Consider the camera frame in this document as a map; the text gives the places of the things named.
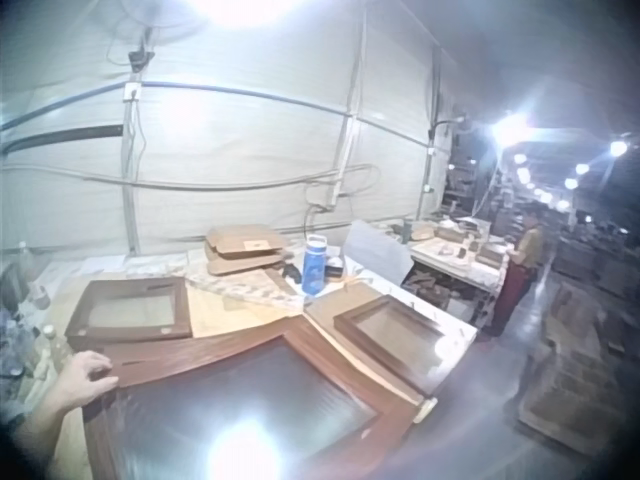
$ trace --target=glass pane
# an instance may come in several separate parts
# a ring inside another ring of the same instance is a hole
[[[97,298],[89,313],[92,327],[160,327],[174,323],[174,294]]]
[[[379,308],[367,314],[358,328],[418,375],[426,376],[440,365],[435,346],[441,334],[426,326],[414,326],[397,310]]]
[[[281,471],[361,429],[375,412],[284,342],[129,387],[108,411],[123,479],[250,478]]]

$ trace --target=fluorescent light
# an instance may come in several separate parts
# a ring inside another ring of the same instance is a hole
[[[187,0],[216,25],[251,28],[273,23],[305,0]]]
[[[509,115],[493,126],[493,136],[502,148],[524,142],[531,136],[527,119],[522,114]]]
[[[614,157],[619,157],[620,155],[624,155],[625,153],[627,153],[628,149],[629,146],[625,142],[623,142],[622,140],[616,140],[615,142],[611,142],[609,151]]]
[[[584,175],[588,171],[589,171],[589,165],[587,165],[586,163],[579,163],[578,165],[576,165],[576,173],[578,175]]]
[[[531,181],[531,173],[529,173],[529,169],[527,167],[522,167],[518,169],[518,179],[520,183],[527,184]]]
[[[575,190],[576,188],[578,188],[578,181],[575,178],[567,178],[564,181],[564,186],[569,190]]]

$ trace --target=label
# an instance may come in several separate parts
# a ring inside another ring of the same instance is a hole
[[[255,251],[255,250],[271,250],[269,242],[267,240],[251,240],[243,242],[244,249],[247,252]]]

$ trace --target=wooden frame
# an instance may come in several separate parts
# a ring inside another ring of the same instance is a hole
[[[334,326],[336,330],[355,345],[417,391],[427,397],[434,395],[438,387],[467,351],[472,340],[465,339],[462,335],[457,336],[455,350],[450,352],[446,358],[443,358],[439,366],[432,369],[427,375],[420,374],[415,368],[405,364],[360,329],[360,323],[383,308],[392,309],[397,321],[412,331],[416,338],[424,338],[426,340],[428,337],[432,337],[434,333],[442,337],[449,336],[440,324],[421,315],[390,295],[380,297],[342,315],[337,315],[334,318]]]
[[[355,369],[303,316],[219,337],[109,345],[105,354],[114,364],[111,374],[119,377],[123,388],[215,364],[276,339],[284,340],[334,385],[376,413],[363,428],[297,465],[291,478],[355,479],[371,472],[400,443],[417,407]],[[118,478],[107,426],[113,397],[107,395],[83,409],[95,480]]]
[[[100,298],[117,296],[135,298],[173,293],[174,323],[157,327],[92,327],[89,315]],[[104,345],[120,342],[142,342],[191,337],[189,302],[184,279],[142,278],[131,280],[95,280],[87,285],[69,320],[65,332],[69,345],[75,350],[101,350]]]

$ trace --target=worker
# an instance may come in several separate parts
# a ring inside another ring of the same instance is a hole
[[[16,427],[13,441],[25,452],[33,470],[44,471],[53,457],[65,415],[117,386],[117,377],[104,376],[111,368],[111,361],[99,353],[75,354],[40,404]]]
[[[537,266],[544,244],[540,221],[545,208],[540,203],[533,203],[524,209],[522,238],[514,250],[507,251],[509,266],[496,300],[493,319],[482,330],[489,337],[502,335],[516,306],[538,278]]]

